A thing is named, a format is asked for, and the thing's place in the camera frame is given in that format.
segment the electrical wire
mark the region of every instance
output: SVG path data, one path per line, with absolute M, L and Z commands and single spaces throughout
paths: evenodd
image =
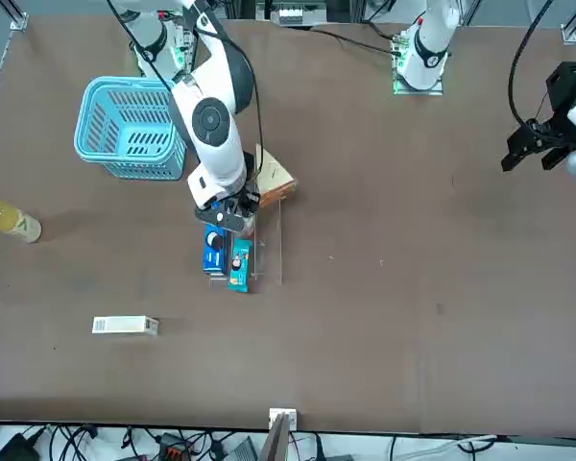
M 145 432 L 147 432 L 147 434 L 154 439 L 154 442 L 156 442 L 158 445 L 160 445 L 160 442 L 162 441 L 162 437 L 161 437 L 161 436 L 159 436 L 159 435 L 154 435 L 154 434 L 152 433 L 152 431 L 151 431 L 150 429 L 148 429 L 147 427 L 143 427 L 143 430 L 144 430 Z
M 71 461 L 75 461 L 75 456 L 77 455 L 77 451 L 79 451 L 79 445 L 81 444 L 81 442 L 84 440 L 85 435 L 87 435 L 87 432 L 84 431 L 81 434 L 81 437 L 79 438 L 79 442 L 77 442 L 77 445 L 75 446 L 75 452 L 73 453 L 73 457 Z
M 56 439 L 56 433 L 60 428 L 59 425 L 56 425 L 56 428 L 51 434 L 51 439 L 49 439 L 49 461 L 54 461 L 54 440 Z
M 426 13 L 426 10 L 423 11 L 423 12 L 422 12 L 421 14 L 419 14 L 418 16 L 416 16 L 416 19 L 414 19 L 414 22 L 412 23 L 412 25 L 416 24 L 416 21 L 418 21 L 418 20 L 422 17 L 422 15 L 425 14 L 425 13 Z
M 38 427 L 39 425 L 30 425 L 26 430 L 24 430 L 21 435 L 26 435 L 26 432 L 28 432 L 30 429 L 34 428 L 34 427 Z
M 391 51 L 391 50 L 387 50 L 387 49 L 384 49 L 384 48 L 380 48 L 380 47 L 377 47 L 377 46 L 374 46 L 374 45 L 369 45 L 369 43 L 363 43 L 362 41 L 357 41 L 357 40 L 354 40 L 354 39 L 352 39 L 352 38 L 348 38 L 347 36 L 339 36 L 339 35 L 337 35 L 337 34 L 333 34 L 332 32 L 329 32 L 329 31 L 321 31 L 321 30 L 319 30 L 319 29 L 310 29 L 309 32 L 315 32 L 315 33 L 317 33 L 317 34 L 323 34 L 323 35 L 325 35 L 325 36 L 334 36 L 335 38 L 339 38 L 340 40 L 344 40 L 344 41 L 347 41 L 347 42 L 349 42 L 349 43 L 353 43 L 353 44 L 355 44 L 355 45 L 362 46 L 362 47 L 364 47 L 364 48 L 369 48 L 369 49 L 371 49 L 371 50 L 380 51 L 380 52 L 382 52 L 382 53 L 386 53 L 386 54 L 388 54 L 388 55 L 396 56 L 396 57 L 398 57 L 398 58 L 401 57 L 401 54 L 400 54 L 398 51 Z
M 256 172 L 252 175 L 252 177 L 248 179 L 248 181 L 252 182 L 258 177 L 260 171 L 262 171 L 262 164 L 264 162 L 265 157 L 265 146 L 262 136 L 262 117 L 260 116 L 260 95 L 258 94 L 258 82 L 256 80 L 256 74 L 253 71 L 252 63 L 250 62 L 250 58 L 248 58 L 248 55 L 246 55 L 246 52 L 243 51 L 243 49 L 239 45 L 237 45 L 227 36 L 219 36 L 218 34 L 214 34 L 212 32 L 204 31 L 198 28 L 195 28 L 195 31 L 203 36 L 211 36 L 213 38 L 217 38 L 223 43 L 229 45 L 234 50 L 236 50 L 241 56 L 243 56 L 243 59 L 246 60 L 246 64 L 248 65 L 250 71 L 252 72 L 253 92 L 254 95 L 256 96 L 256 116 L 258 117 L 258 138 L 260 141 L 260 165 L 256 169 Z
M 122 449 L 130 445 L 132 449 L 132 454 L 134 454 L 134 458 L 139 459 L 138 453 L 136 452 L 136 447 L 134 446 L 134 439 L 132 437 L 132 432 L 133 432 L 132 427 L 128 427 L 126 429 L 126 433 L 124 434 L 123 438 L 124 443 L 122 445 Z
M 297 459 L 300 461 L 299 445 L 297 445 L 297 441 L 295 440 L 295 436 L 292 432 L 290 433 L 290 438 L 292 439 L 292 443 L 295 445 L 295 451 L 297 452 Z
M 510 111 L 512 112 L 512 115 L 514 116 L 516 122 L 518 122 L 518 125 L 520 125 L 523 129 L 531 132 L 531 134 L 537 139 L 556 142 L 559 141 L 559 139 L 556 136 L 551 136 L 544 133 L 538 133 L 536 130 L 534 130 L 534 128 L 527 125 L 527 123 L 520 117 L 518 111 L 516 110 L 515 90 L 514 90 L 516 65 L 518 64 L 518 60 L 520 59 L 523 50 L 527 46 L 529 38 L 531 38 L 531 35 L 538 27 L 538 24 L 540 24 L 542 17 L 546 14 L 548 9 L 550 8 L 550 5 L 554 1 L 555 0 L 546 0 L 546 3 L 544 3 L 544 5 L 541 7 L 540 12 L 534 18 L 533 22 L 529 26 L 529 29 L 527 29 L 527 33 L 525 34 L 522 41 L 520 42 L 520 45 L 518 45 L 518 48 L 516 49 L 516 54 L 514 59 L 512 60 L 512 65 L 510 66 L 510 75 L 508 77 L 508 103 L 510 104 Z
M 64 434 L 64 431 L 62 430 L 62 428 L 60 426 L 59 426 L 59 429 L 60 429 L 61 435 L 63 435 L 64 438 L 66 439 L 66 445 L 64 446 L 64 449 L 61 452 L 60 460 L 66 459 L 66 454 L 68 453 L 68 449 L 72 445 L 73 448 L 75 449 L 75 454 L 77 455 L 77 458 L 80 459 L 81 461 L 87 461 L 85 456 L 83 456 L 83 454 L 79 451 L 79 448 L 75 444 L 76 437 L 80 433 L 85 433 L 85 428 L 83 426 L 80 426 L 79 428 L 77 428 L 77 430 L 75 430 L 75 433 L 73 434 L 70 431 L 70 428 L 67 425 L 65 425 L 64 429 L 66 430 L 66 432 L 68 432 L 68 436 L 66 436 L 66 434 Z
M 236 432 L 234 432 L 234 431 L 229 432 L 227 435 L 225 435 L 224 437 L 216 440 L 215 442 L 222 443 L 222 442 L 224 442 L 228 437 L 233 436 L 235 433 L 236 433 Z M 207 451 L 205 451 L 201 456 L 199 456 L 198 458 L 196 458 L 196 461 L 201 461 L 202 459 L 204 459 L 204 458 L 209 454 L 210 451 L 211 451 L 211 448 L 209 448 L 209 449 L 208 449 Z
M 395 443 L 396 443 L 396 436 L 393 437 L 393 442 L 391 443 L 391 450 L 388 454 L 388 461 L 393 461 L 393 454 L 395 454 Z
M 369 19 L 367 19 L 367 21 L 365 21 L 365 22 L 372 21 L 377 16 L 377 14 L 379 12 L 384 10 L 384 7 L 386 7 L 387 5 L 388 5 L 388 10 L 386 12 L 389 12 L 393 8 L 395 3 L 396 3 L 396 0 L 386 0 L 385 2 L 382 3 L 382 5 L 380 5 L 380 7 L 377 10 L 375 10 L 375 12 L 371 16 L 369 16 Z
M 448 449 L 450 449 L 452 447 L 456 447 L 460 444 L 468 444 L 469 442 L 489 441 L 490 439 L 496 439 L 496 438 L 497 438 L 496 435 L 481 435 L 478 437 L 469 437 L 468 439 L 451 440 L 450 442 L 447 442 L 445 444 L 441 444 L 438 447 L 435 447 L 433 449 L 422 449 L 420 451 L 414 451 L 412 453 L 400 454 L 395 459 L 395 461 L 407 461 L 408 459 L 420 458 L 422 456 L 428 456 L 428 455 L 432 455 L 432 454 L 439 454 L 439 453 L 443 453 L 443 452 L 447 451 Z
M 368 25 L 369 27 L 371 27 L 373 29 L 373 31 L 378 34 L 379 36 L 381 36 L 382 38 L 386 38 L 387 40 L 392 40 L 396 37 L 396 34 L 384 34 L 379 27 L 377 27 L 373 22 L 371 22 L 369 19 L 367 21 L 363 21 L 363 24 Z
M 538 120 L 538 115 L 540 115 L 541 108 L 544 105 L 544 101 L 546 100 L 546 96 L 548 96 L 548 90 L 546 90 L 546 92 L 544 93 L 544 95 L 541 98 L 540 106 L 538 107 L 538 111 L 536 112 L 536 115 L 534 116 L 534 119 L 536 119 L 536 120 Z
M 124 29 L 124 31 L 126 31 L 126 34 L 128 34 L 128 36 L 131 38 L 132 43 L 134 43 L 134 46 L 136 47 L 136 51 L 138 51 L 139 55 L 141 56 L 141 58 L 143 58 L 143 60 L 145 62 L 147 62 L 150 67 L 152 68 L 152 70 L 154 71 L 154 73 L 156 74 L 156 76 L 158 77 L 158 79 L 162 82 L 162 84 L 164 85 L 164 87 L 166 88 L 166 90 L 170 93 L 171 92 L 171 87 L 166 83 L 166 81 L 162 78 L 162 76 L 160 75 L 160 73 L 158 72 L 156 66 L 150 61 L 150 59 L 147 56 L 147 53 L 145 52 L 145 49 L 141 46 L 141 44 L 138 42 L 138 40 L 136 39 L 136 37 L 132 34 L 131 30 L 128 28 L 128 26 L 126 26 L 126 24 L 124 23 L 124 20 L 120 17 L 119 13 L 117 12 L 117 10 L 115 9 L 115 7 L 113 6 L 113 3 L 111 2 L 111 0 L 107 0 L 107 5 L 108 7 L 111 9 L 111 11 L 113 12 L 113 15 L 115 16 L 115 19 L 117 19 L 117 22 L 119 22 L 119 24 L 122 26 L 122 28 Z
M 461 447 L 461 444 L 457 445 L 457 447 L 463 453 L 475 455 L 476 453 L 481 453 L 482 451 L 486 451 L 487 449 L 490 449 L 493 445 L 495 445 L 496 441 L 497 441 L 497 438 L 495 437 L 495 440 L 491 440 L 486 445 L 483 445 L 482 447 L 478 447 L 477 449 L 473 446 L 472 442 L 469 442 L 469 449 L 464 449 L 463 447 Z

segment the cable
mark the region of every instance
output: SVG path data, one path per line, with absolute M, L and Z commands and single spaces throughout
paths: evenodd
M 299 446 L 297 445 L 297 441 L 295 440 L 295 436 L 292 432 L 290 433 L 290 438 L 292 439 L 292 443 L 295 445 L 295 451 L 297 452 L 297 459 L 300 461 Z
M 216 440 L 216 442 L 222 443 L 222 442 L 224 442 L 228 437 L 231 437 L 231 436 L 233 436 L 234 434 L 235 434 L 234 431 L 229 432 L 227 435 L 225 435 L 225 436 L 222 437 L 221 439 Z M 203 458 L 205 458 L 205 457 L 209 454 L 210 451 L 211 451 L 211 448 L 209 448 L 209 449 L 208 449 L 207 451 L 205 451 L 201 456 L 199 456 L 198 458 L 196 458 L 196 461 L 200 461 L 200 460 L 202 460 Z
M 518 125 L 520 125 L 524 130 L 528 130 L 529 132 L 531 132 L 531 134 L 537 139 L 556 142 L 559 140 L 556 136 L 550 136 L 547 134 L 536 132 L 536 130 L 534 130 L 532 127 L 527 125 L 527 123 L 520 117 L 520 115 L 518 114 L 518 111 L 516 110 L 515 90 L 514 90 L 516 65 L 518 64 L 518 60 L 520 59 L 520 55 L 522 55 L 523 50 L 527 46 L 527 42 L 529 41 L 529 38 L 531 38 L 531 35 L 536 30 L 536 27 L 538 27 L 538 24 L 540 23 L 542 17 L 544 16 L 544 14 L 550 8 L 550 5 L 554 1 L 555 0 L 546 0 L 546 3 L 544 3 L 544 5 L 541 7 L 540 12 L 538 13 L 538 15 L 535 17 L 535 19 L 533 20 L 533 22 L 529 26 L 529 29 L 527 29 L 527 33 L 525 34 L 522 41 L 520 42 L 520 45 L 518 45 L 518 48 L 516 49 L 515 57 L 512 60 L 512 65 L 510 66 L 510 76 L 508 78 L 508 102 L 510 104 L 510 111 L 512 112 L 512 115 L 514 116 L 516 122 L 518 122 Z
M 180 440 L 180 441 L 178 441 L 178 442 L 175 442 L 174 444 L 171 444 L 171 445 L 167 446 L 167 447 L 165 448 L 165 450 L 166 450 L 166 452 L 168 452 L 168 449 L 171 449 L 172 447 L 175 447 L 175 446 L 177 446 L 177 445 L 184 445 L 184 449 L 180 452 L 180 454 L 183 455 L 183 454 L 185 453 L 185 451 L 188 449 L 188 446 L 187 446 L 184 442 L 189 442 L 190 440 L 192 440 L 192 439 L 194 439 L 194 438 L 196 437 L 196 439 L 194 439 L 194 441 L 192 442 L 192 444 L 196 444 L 196 443 L 201 439 L 201 437 L 203 437 L 204 435 L 206 435 L 206 433 L 207 433 L 207 432 L 199 432 L 198 434 L 193 434 L 193 435 L 189 436 L 189 437 L 186 438 L 186 439 Z M 160 453 L 158 453 L 158 454 L 154 457 L 154 459 L 156 459 L 156 458 L 159 459 L 159 457 L 160 457 Z M 168 459 L 168 458 L 166 457 L 166 453 L 165 453 L 165 456 L 164 456 L 164 458 L 163 458 L 161 461 L 166 461 L 167 459 Z
M 469 442 L 469 449 L 471 450 L 471 461 L 476 461 L 476 450 L 473 447 L 473 443 Z
M 396 436 L 393 437 L 393 442 L 391 443 L 391 451 L 388 455 L 388 461 L 393 461 L 393 454 L 395 453 L 395 443 L 396 443 Z
M 382 3 L 382 5 L 380 5 L 380 7 L 377 10 L 375 10 L 375 12 L 371 16 L 369 16 L 369 19 L 367 19 L 367 21 L 365 21 L 365 22 L 372 21 L 377 16 L 377 14 L 384 9 L 384 7 L 386 7 L 387 5 L 390 4 L 388 7 L 388 10 L 386 11 L 386 12 L 389 12 L 393 8 L 395 3 L 396 3 L 396 0 L 386 0 L 384 3 Z
M 318 432 L 314 432 L 314 436 L 316 437 L 316 461 L 326 461 L 323 449 L 323 439 L 320 438 Z
M 30 429 L 32 429 L 32 428 L 34 428 L 34 427 L 37 427 L 37 426 L 38 426 L 38 425 L 30 425 L 26 430 L 24 430 L 24 431 L 21 433 L 21 435 L 26 435 L 26 432 L 28 432 Z
M 51 434 L 51 439 L 49 439 L 49 461 L 54 461 L 54 440 L 56 438 L 56 433 L 58 432 L 59 428 L 60 426 L 56 425 L 56 428 Z
M 495 442 L 497 441 L 496 437 L 495 440 L 491 440 L 490 442 L 488 442 L 486 445 L 482 446 L 482 447 L 478 447 L 477 449 L 475 449 L 473 447 L 473 443 L 469 442 L 469 449 L 464 449 L 463 447 L 461 447 L 461 444 L 457 445 L 457 447 L 459 447 L 459 450 L 462 451 L 463 453 L 467 453 L 467 454 L 475 454 L 475 453 L 481 453 L 482 451 L 486 451 L 487 449 L 489 449 L 490 447 L 492 447 L 493 445 L 495 445 Z
M 136 37 L 132 34 L 131 30 L 128 28 L 128 26 L 126 26 L 126 24 L 124 23 L 124 21 L 122 20 L 122 18 L 120 17 L 119 13 L 117 12 L 117 10 L 115 9 L 115 7 L 113 6 L 113 3 L 111 2 L 111 0 L 107 0 L 107 5 L 108 7 L 111 9 L 111 11 L 113 12 L 113 15 L 115 16 L 115 19 L 117 19 L 117 22 L 119 22 L 119 24 L 122 26 L 122 28 L 126 31 L 126 34 L 128 34 L 128 36 L 131 38 L 132 43 L 134 43 L 134 46 L 136 47 L 136 51 L 138 51 L 139 55 L 143 58 L 143 60 L 145 60 L 145 62 L 147 62 L 150 67 L 152 68 L 152 70 L 154 71 L 154 73 L 156 74 L 156 76 L 158 77 L 158 79 L 162 82 L 162 84 L 164 85 L 164 87 L 166 88 L 166 90 L 170 93 L 171 92 L 171 87 L 166 83 L 166 81 L 162 78 L 162 76 L 160 75 L 160 73 L 157 71 L 156 67 L 154 66 L 154 64 L 150 61 L 150 59 L 147 57 L 147 53 L 145 53 L 145 49 L 141 46 L 141 44 L 138 42 L 138 40 L 136 39 Z
M 375 51 L 380 51 L 382 53 L 386 53 L 388 55 L 392 55 L 392 56 L 396 56 L 398 58 L 401 57 L 401 54 L 398 51 L 391 51 L 391 50 L 386 50 L 384 48 L 379 48 L 377 46 L 373 46 L 373 45 L 369 45 L 369 43 L 363 43 L 362 41 L 357 41 L 357 40 L 353 40 L 352 38 L 348 38 L 347 36 L 339 36 L 337 34 L 333 34 L 332 32 L 328 32 L 328 31 L 321 31 L 318 29 L 310 29 L 309 32 L 315 32 L 317 34 L 323 34 L 325 36 L 334 36 L 335 38 L 339 38 L 340 40 L 344 40 L 344 41 L 348 41 L 350 43 L 353 43 L 355 45 L 358 46 L 362 46 L 364 48 L 370 48 L 372 50 Z
M 75 430 L 75 433 L 73 434 L 70 431 L 70 428 L 66 425 L 64 427 L 64 429 L 66 430 L 66 432 L 68 432 L 68 436 L 66 436 L 66 434 L 64 434 L 64 431 L 62 430 L 61 427 L 59 427 L 60 429 L 60 433 L 64 436 L 64 438 L 66 439 L 66 445 L 64 446 L 64 449 L 61 452 L 60 455 L 60 460 L 65 460 L 66 459 L 66 454 L 68 453 L 68 449 L 70 448 L 70 446 L 72 445 L 73 448 L 75 449 L 75 454 L 77 455 L 77 457 L 81 460 L 81 461 L 87 461 L 85 456 L 83 456 L 83 454 L 79 451 L 79 449 L 77 448 L 76 444 L 75 444 L 75 439 L 76 437 L 81 434 L 82 432 L 85 433 L 85 428 L 83 426 L 80 426 L 77 428 L 77 430 Z
M 450 449 L 452 447 L 456 447 L 459 444 L 468 444 L 469 442 L 481 442 L 481 441 L 487 441 L 487 440 L 496 439 L 496 438 L 497 438 L 496 435 L 481 435 L 478 437 L 470 437 L 468 439 L 451 440 L 450 442 L 447 442 L 445 444 L 441 444 L 438 447 L 435 447 L 434 449 L 422 449 L 420 451 L 414 451 L 412 453 L 400 454 L 395 459 L 395 461 L 407 461 L 408 459 L 420 458 L 422 456 L 428 456 L 430 454 L 443 453 L 444 451 L 447 451 L 448 449 Z
M 79 445 L 81 444 L 81 442 L 84 440 L 85 435 L 87 435 L 87 432 L 83 432 L 81 434 L 81 437 L 79 438 L 79 442 L 77 442 L 77 445 L 75 446 L 75 452 L 73 453 L 73 457 L 71 461 L 75 461 L 75 456 L 77 455 L 77 451 L 79 451 Z
M 540 115 L 541 107 L 544 105 L 544 101 L 546 100 L 546 96 L 548 96 L 548 90 L 546 90 L 546 92 L 544 93 L 544 95 L 541 98 L 540 106 L 538 107 L 538 111 L 536 112 L 536 115 L 534 116 L 534 119 L 536 119 L 536 120 L 538 120 L 538 115 Z
M 374 23 L 372 23 L 369 19 L 367 21 L 364 21 L 363 24 L 367 24 L 369 27 L 371 27 L 373 29 L 373 31 L 378 34 L 379 36 L 381 36 L 382 38 L 386 38 L 387 40 L 392 40 L 396 37 L 396 34 L 384 34 Z
M 128 427 L 126 429 L 126 433 L 122 438 L 122 449 L 130 445 L 132 453 L 134 454 L 134 458 L 139 459 L 138 453 L 136 452 L 136 447 L 134 446 L 134 440 L 132 439 L 132 431 L 133 431 L 132 427 Z
M 235 49 L 237 52 L 239 52 L 241 54 L 241 56 L 243 56 L 243 59 L 246 60 L 246 63 L 248 65 L 248 67 L 250 68 L 250 71 L 252 72 L 253 92 L 256 96 L 256 115 L 258 117 L 258 138 L 260 140 L 260 165 L 258 166 L 258 169 L 256 170 L 256 172 L 249 179 L 249 181 L 253 181 L 258 177 L 258 175 L 260 174 L 260 171 L 262 171 L 262 164 L 263 164 L 264 157 L 265 157 L 265 146 L 264 146 L 264 140 L 262 138 L 262 117 L 260 116 L 260 96 L 258 94 L 258 82 L 256 81 L 256 74 L 254 74 L 254 72 L 253 72 L 252 63 L 250 62 L 250 58 L 248 58 L 248 55 L 246 55 L 246 52 L 243 51 L 243 49 L 241 49 L 241 47 L 239 45 L 237 45 L 234 41 L 232 41 L 227 36 L 219 36 L 217 34 L 213 34 L 212 32 L 204 31 L 204 30 L 198 29 L 198 28 L 195 28 L 195 30 L 199 34 L 202 34 L 204 36 L 212 36 L 213 38 L 217 38 L 220 41 L 222 41 L 223 43 L 230 45 L 233 49 Z
M 412 23 L 412 25 L 416 24 L 416 21 L 418 21 L 418 20 L 422 17 L 422 15 L 425 14 L 425 13 L 426 13 L 426 10 L 423 11 L 423 12 L 422 12 L 421 14 L 419 14 L 418 16 L 416 16 L 416 19 L 414 19 L 414 22 Z
M 154 442 L 156 442 L 158 445 L 160 445 L 160 442 L 162 441 L 162 437 L 160 435 L 154 435 L 152 433 L 152 431 L 150 429 L 148 429 L 147 427 L 143 427 L 143 430 L 145 432 L 147 432 L 148 435 L 154 439 Z

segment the table surface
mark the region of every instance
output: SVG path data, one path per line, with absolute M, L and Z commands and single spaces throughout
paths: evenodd
M 0 234 L 0 418 L 264 427 L 283 406 L 306 429 L 576 436 L 576 178 L 499 167 L 524 30 L 459 30 L 444 97 L 394 97 L 388 56 L 227 29 L 260 84 L 265 147 L 300 181 L 283 285 L 244 296 L 208 287 L 185 180 L 118 181 L 73 150 L 87 83 L 132 72 L 112 18 L 33 17 L 13 37 L 0 199 L 44 234 Z M 524 117 L 571 58 L 559 31 L 534 33 Z M 252 151 L 254 104 L 237 123 Z M 91 335 L 92 316 L 120 314 L 159 318 L 160 336 Z

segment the basket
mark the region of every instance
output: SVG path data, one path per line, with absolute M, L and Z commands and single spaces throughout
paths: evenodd
M 85 89 L 75 150 L 117 178 L 178 180 L 185 146 L 171 122 L 160 81 L 99 77 Z

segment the plastic bottle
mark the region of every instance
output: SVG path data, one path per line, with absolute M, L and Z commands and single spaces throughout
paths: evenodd
M 0 202 L 0 231 L 33 243 L 40 237 L 40 223 L 32 216 L 4 202 Z

